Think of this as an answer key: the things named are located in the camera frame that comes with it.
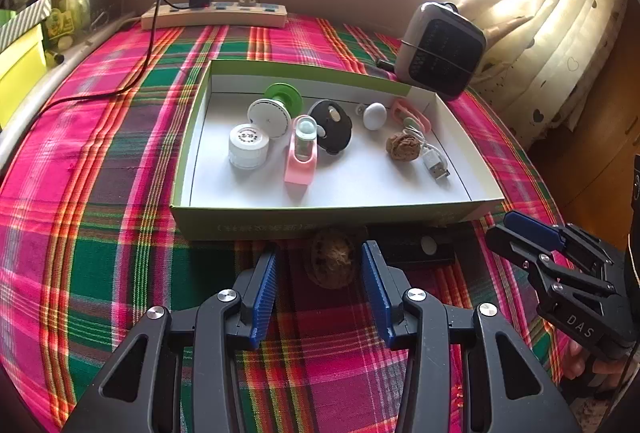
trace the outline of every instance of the table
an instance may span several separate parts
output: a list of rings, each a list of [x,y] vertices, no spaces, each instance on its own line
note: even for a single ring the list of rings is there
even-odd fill
[[[57,106],[24,139],[0,187],[0,361],[35,417],[58,431],[110,352],[146,308],[199,305],[253,264],[261,242],[187,243],[168,207],[178,147],[207,60],[277,60],[390,77],[399,42],[355,26],[290,15],[284,29],[200,26],[158,30],[140,86],[109,100]],[[118,88],[142,66],[148,32],[114,35],[54,98]],[[472,91],[449,104],[506,201],[453,226],[451,267],[407,272],[447,304],[493,302],[557,382],[567,339],[535,313],[525,274],[489,252],[483,234],[504,211],[561,217],[538,173]],[[393,431],[406,352],[383,348],[363,289],[313,285],[306,242],[281,242],[268,337],[238,354],[248,432]],[[451,431],[460,430],[461,363],[452,352]],[[184,375],[190,375],[186,355]],[[190,385],[181,422],[190,424]]]

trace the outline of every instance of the pink plastic holder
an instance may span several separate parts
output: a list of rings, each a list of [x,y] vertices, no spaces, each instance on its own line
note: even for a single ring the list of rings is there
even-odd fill
[[[313,181],[314,174],[316,173],[316,163],[318,162],[318,142],[314,141],[311,157],[308,160],[302,162],[298,157],[296,157],[296,126],[298,124],[298,119],[299,118],[295,118],[291,125],[291,141],[289,142],[289,153],[287,153],[284,182],[308,186]]]
[[[431,131],[431,121],[404,98],[396,98],[394,104],[391,105],[391,117],[401,125],[404,124],[405,118],[412,118],[420,125],[420,130],[424,136]]]

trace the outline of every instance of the yellow box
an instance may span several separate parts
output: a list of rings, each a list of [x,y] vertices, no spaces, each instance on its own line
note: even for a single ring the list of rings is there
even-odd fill
[[[0,128],[47,71],[42,28],[33,27],[0,54]]]

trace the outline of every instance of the white power strip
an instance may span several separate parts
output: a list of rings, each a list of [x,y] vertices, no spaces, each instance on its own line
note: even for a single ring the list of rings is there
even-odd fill
[[[187,7],[187,4],[176,4]],[[142,15],[142,28],[150,29],[155,6]],[[253,25],[283,28],[287,9],[276,4],[256,4],[244,7],[237,2],[213,2],[209,7],[174,9],[166,4],[158,10],[157,28],[191,25]]]

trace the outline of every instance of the walnut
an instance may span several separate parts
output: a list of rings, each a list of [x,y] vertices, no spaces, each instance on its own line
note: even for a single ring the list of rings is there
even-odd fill
[[[394,134],[386,139],[386,151],[393,160],[410,162],[420,156],[422,143],[420,140],[407,134]]]
[[[311,281],[322,288],[345,287],[358,270],[356,247],[349,236],[338,229],[323,229],[312,240],[305,270]]]

